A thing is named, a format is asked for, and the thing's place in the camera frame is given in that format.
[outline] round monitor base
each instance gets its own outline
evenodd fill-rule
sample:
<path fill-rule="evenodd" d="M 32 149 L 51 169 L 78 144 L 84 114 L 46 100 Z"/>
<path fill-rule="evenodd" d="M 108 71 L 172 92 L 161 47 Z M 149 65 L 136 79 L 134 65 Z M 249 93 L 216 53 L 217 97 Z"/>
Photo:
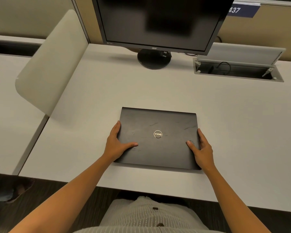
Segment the round monitor base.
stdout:
<path fill-rule="evenodd" d="M 166 67 L 171 60 L 171 53 L 162 50 L 142 49 L 137 55 L 141 65 L 148 69 L 158 70 Z"/>

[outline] person's left hand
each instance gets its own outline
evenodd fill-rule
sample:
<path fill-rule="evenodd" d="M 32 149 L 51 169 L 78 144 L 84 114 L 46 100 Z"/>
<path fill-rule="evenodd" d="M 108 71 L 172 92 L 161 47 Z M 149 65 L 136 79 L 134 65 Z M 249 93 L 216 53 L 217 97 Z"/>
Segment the person's left hand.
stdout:
<path fill-rule="evenodd" d="M 137 142 L 130 142 L 126 144 L 120 143 L 120 141 L 117 139 L 117 134 L 120 130 L 121 122 L 118 121 L 114 127 L 112 128 L 109 137 L 107 138 L 107 143 L 105 147 L 105 152 L 102 156 L 107 157 L 112 162 L 119 158 L 125 150 L 128 148 L 132 148 L 134 146 L 137 146 Z"/>

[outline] shirt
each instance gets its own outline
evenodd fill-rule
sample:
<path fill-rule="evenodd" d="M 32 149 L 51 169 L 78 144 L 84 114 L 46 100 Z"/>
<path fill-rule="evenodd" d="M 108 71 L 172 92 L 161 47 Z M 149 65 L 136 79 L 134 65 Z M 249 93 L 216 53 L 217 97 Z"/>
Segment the shirt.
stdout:
<path fill-rule="evenodd" d="M 75 233 L 219 233 L 210 231 L 197 214 L 177 204 L 162 204 L 148 197 L 114 200 L 99 227 Z"/>

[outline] laptop lid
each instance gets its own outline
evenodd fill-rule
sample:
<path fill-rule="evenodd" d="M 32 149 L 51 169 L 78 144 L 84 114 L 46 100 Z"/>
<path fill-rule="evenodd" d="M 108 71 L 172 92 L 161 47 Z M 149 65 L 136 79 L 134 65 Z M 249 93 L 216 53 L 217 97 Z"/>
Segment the laptop lid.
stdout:
<path fill-rule="evenodd" d="M 119 141 L 138 142 L 138 146 L 115 162 L 201 169 L 186 144 L 190 140 L 199 149 L 196 114 L 123 107 L 120 122 Z"/>

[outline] desk surface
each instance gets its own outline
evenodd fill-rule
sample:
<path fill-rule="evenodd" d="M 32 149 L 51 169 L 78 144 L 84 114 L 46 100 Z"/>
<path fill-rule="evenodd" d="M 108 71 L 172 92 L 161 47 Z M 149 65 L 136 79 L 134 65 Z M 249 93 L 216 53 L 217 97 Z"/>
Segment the desk surface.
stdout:
<path fill-rule="evenodd" d="M 0 173 L 3 174 L 19 173 L 29 154 L 25 150 L 44 117 L 15 89 L 15 79 L 29 60 L 0 55 Z"/>
<path fill-rule="evenodd" d="M 284 83 L 195 75 L 179 53 L 149 70 L 125 48 L 90 44 L 20 175 L 72 180 L 101 156 L 122 106 L 191 112 L 248 206 L 291 211 L 291 62 L 276 65 Z M 216 201 L 202 171 L 112 164 L 98 186 Z"/>

